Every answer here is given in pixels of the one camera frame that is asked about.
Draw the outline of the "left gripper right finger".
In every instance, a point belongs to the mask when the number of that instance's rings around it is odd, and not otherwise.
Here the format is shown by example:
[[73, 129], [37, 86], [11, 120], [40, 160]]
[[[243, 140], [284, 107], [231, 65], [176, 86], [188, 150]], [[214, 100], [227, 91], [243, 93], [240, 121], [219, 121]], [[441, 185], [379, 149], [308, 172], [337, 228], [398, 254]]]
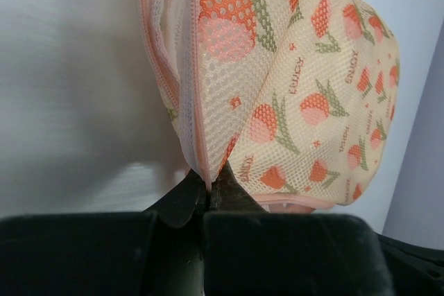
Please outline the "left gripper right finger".
[[224, 166], [203, 216], [206, 295], [389, 295], [376, 233], [344, 214], [271, 214]]

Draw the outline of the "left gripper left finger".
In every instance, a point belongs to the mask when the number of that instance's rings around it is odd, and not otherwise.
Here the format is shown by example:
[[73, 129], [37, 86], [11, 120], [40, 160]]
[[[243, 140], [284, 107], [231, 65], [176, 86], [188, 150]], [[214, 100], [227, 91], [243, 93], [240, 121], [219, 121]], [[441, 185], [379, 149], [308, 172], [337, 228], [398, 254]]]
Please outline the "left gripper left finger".
[[195, 172], [144, 211], [1, 219], [2, 295], [202, 295]]

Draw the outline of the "floral mesh laundry bag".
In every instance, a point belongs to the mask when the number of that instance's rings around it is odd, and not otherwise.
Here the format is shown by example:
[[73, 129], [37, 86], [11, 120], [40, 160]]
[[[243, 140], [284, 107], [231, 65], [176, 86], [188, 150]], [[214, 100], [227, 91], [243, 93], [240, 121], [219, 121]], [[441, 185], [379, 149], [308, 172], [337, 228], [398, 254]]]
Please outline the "floral mesh laundry bag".
[[162, 101], [206, 187], [229, 166], [269, 211], [356, 201], [379, 168], [400, 78], [362, 0], [140, 0]]

